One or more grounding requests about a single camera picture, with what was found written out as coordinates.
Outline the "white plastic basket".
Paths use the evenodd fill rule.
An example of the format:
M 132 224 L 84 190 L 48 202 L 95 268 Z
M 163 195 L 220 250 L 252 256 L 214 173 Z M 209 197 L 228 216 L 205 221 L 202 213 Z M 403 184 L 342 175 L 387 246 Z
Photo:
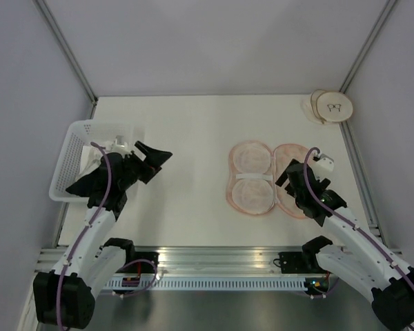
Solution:
M 128 123 L 89 119 L 70 124 L 52 177 L 49 197 L 53 201 L 64 203 L 86 202 L 85 197 L 66 192 L 80 173 L 83 147 L 92 142 L 101 145 L 115 141 L 118 136 L 122 138 L 125 146 L 132 147 L 133 127 Z

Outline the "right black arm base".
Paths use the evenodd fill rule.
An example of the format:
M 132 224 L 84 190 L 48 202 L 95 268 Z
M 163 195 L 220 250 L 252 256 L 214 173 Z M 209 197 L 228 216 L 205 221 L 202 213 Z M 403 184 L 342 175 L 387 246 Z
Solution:
M 273 259 L 273 265 L 278 267 L 282 274 L 319 273 L 319 268 L 308 264 L 301 252 L 279 252 Z

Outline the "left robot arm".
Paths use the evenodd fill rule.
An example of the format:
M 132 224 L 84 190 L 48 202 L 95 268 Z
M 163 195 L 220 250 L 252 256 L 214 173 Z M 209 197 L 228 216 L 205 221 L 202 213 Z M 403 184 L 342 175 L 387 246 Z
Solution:
M 173 155 L 140 141 L 135 147 L 143 159 L 91 145 L 101 153 L 98 167 L 66 189 L 88 200 L 83 225 L 58 262 L 50 271 L 38 272 L 32 283 L 37 320 L 60 330 L 86 328 L 106 283 L 117 271 L 135 269 L 133 241 L 106 236 L 127 202 L 127 190 L 137 182 L 149 183 Z

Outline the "aluminium rail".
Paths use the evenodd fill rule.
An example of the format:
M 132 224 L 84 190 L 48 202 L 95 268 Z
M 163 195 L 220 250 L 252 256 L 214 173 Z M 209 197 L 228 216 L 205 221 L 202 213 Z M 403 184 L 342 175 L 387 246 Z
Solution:
M 281 274 L 273 259 L 280 252 L 300 252 L 299 246 L 272 247 L 153 247 L 135 252 L 156 252 L 162 277 L 269 277 Z

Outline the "floral laundry bag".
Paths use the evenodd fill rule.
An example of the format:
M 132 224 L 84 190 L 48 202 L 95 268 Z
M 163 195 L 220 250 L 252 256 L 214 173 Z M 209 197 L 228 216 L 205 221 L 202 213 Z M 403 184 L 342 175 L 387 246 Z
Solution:
M 244 141 L 228 156 L 226 200 L 237 211 L 261 216 L 279 208 L 294 219 L 305 219 L 286 191 L 288 183 L 275 184 L 292 160 L 303 161 L 308 148 L 287 143 L 271 150 L 260 141 Z

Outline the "black garment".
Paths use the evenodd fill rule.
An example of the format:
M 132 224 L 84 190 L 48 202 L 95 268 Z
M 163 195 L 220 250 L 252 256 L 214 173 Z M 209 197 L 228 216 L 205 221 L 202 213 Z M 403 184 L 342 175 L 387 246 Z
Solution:
M 98 187 L 101 181 L 100 169 L 96 168 L 91 173 L 77 179 L 72 185 L 66 188 L 68 194 L 78 197 L 90 197 L 92 191 Z

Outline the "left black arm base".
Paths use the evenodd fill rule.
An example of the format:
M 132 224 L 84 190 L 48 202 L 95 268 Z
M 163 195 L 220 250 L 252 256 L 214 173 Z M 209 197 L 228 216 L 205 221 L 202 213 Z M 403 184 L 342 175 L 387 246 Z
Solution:
M 159 253 L 152 251 L 135 252 L 127 258 L 122 272 L 139 277 L 142 274 L 154 274 L 158 265 Z

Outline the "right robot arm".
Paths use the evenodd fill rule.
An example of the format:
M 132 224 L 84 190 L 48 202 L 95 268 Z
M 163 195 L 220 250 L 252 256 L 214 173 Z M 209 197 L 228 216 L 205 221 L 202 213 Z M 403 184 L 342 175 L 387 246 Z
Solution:
M 276 185 L 292 196 L 295 205 L 348 249 L 344 253 L 330 239 L 320 236 L 302 247 L 305 270 L 334 274 L 360 293 L 375 316 L 389 330 L 403 330 L 414 323 L 414 267 L 361 226 L 347 203 L 328 189 L 330 181 L 315 178 L 309 165 L 293 159 Z

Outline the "white bra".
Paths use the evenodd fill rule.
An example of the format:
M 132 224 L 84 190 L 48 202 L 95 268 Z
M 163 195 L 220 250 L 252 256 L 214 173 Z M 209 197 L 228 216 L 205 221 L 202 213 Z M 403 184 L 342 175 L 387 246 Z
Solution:
M 101 151 L 94 146 L 84 146 L 81 153 L 81 161 L 78 175 L 75 177 L 75 180 L 81 178 L 82 176 L 91 173 L 94 169 L 98 168 L 101 164 L 101 158 L 103 157 Z

